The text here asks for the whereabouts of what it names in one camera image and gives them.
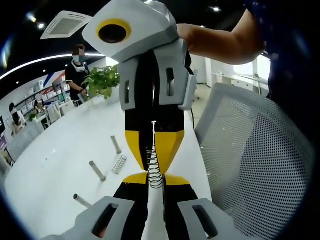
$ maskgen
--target ceiling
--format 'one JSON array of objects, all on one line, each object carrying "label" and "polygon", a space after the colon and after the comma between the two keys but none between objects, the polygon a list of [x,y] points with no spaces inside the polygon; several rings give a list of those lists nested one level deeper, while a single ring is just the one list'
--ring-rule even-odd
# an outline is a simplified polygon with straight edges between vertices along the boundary
[{"label": "ceiling", "polygon": [[[84,44],[87,53],[96,53],[82,38],[81,30],[70,38],[40,40],[43,29],[38,24],[47,26],[61,11],[67,10],[94,16],[110,0],[28,0],[19,2],[9,1],[6,5],[12,11],[10,17],[0,16],[3,26],[0,43],[2,51],[9,56],[7,67],[0,68],[0,75],[22,64],[55,55],[70,54],[76,44]],[[243,0],[161,0],[166,4],[176,22],[188,23],[206,28],[230,31],[237,24],[243,14]],[[220,12],[214,12],[212,7],[219,7]],[[26,16],[32,13],[36,22]],[[90,64],[100,58],[91,57],[85,61]],[[23,67],[0,80],[0,99],[15,88],[43,76],[46,73],[63,70],[70,58],[58,58],[43,61]]]}]

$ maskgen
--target hand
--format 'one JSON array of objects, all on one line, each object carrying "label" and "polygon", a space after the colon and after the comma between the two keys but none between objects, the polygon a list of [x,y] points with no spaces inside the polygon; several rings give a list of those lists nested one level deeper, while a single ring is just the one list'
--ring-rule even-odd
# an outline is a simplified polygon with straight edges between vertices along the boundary
[{"label": "hand", "polygon": [[195,44],[195,29],[198,26],[191,24],[177,24],[178,34],[180,38],[186,41],[188,49],[191,50]]},{"label": "hand", "polygon": [[84,96],[86,98],[87,97],[87,90],[82,89],[81,94],[82,94],[82,96]]}]

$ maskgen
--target black cable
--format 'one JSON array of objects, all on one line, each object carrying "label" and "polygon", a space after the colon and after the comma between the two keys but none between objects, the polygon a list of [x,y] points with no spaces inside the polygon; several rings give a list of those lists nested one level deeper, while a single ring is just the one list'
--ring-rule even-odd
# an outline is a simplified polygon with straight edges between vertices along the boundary
[{"label": "black cable", "polygon": [[191,108],[191,115],[192,115],[193,129],[195,129],[195,116],[194,116],[194,112],[192,111],[192,108]]}]

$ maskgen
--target air conditioning vent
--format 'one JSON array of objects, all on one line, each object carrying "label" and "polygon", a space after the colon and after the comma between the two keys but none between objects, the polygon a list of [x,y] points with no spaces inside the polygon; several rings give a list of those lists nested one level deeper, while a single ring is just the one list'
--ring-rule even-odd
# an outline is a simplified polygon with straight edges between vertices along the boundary
[{"label": "air conditioning vent", "polygon": [[40,39],[70,38],[92,19],[81,13],[61,11],[48,25]]}]

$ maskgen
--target yellow ring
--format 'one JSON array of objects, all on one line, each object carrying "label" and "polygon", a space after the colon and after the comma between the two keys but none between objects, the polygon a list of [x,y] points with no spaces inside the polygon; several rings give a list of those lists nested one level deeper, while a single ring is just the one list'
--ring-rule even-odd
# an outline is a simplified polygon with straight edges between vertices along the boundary
[{"label": "yellow ring", "polygon": [[105,26],[108,26],[108,25],[117,25],[117,26],[120,26],[120,27],[123,27],[126,31],[126,36],[125,36],[125,39],[123,39],[121,42],[124,42],[125,40],[127,40],[130,35],[131,35],[131,27],[129,25],[128,22],[126,22],[125,20],[122,20],[120,18],[111,18],[111,19],[107,19],[103,22],[101,22],[99,24],[99,26],[97,27],[96,29],[96,35],[98,36],[99,38],[99,31],[105,27]]}]

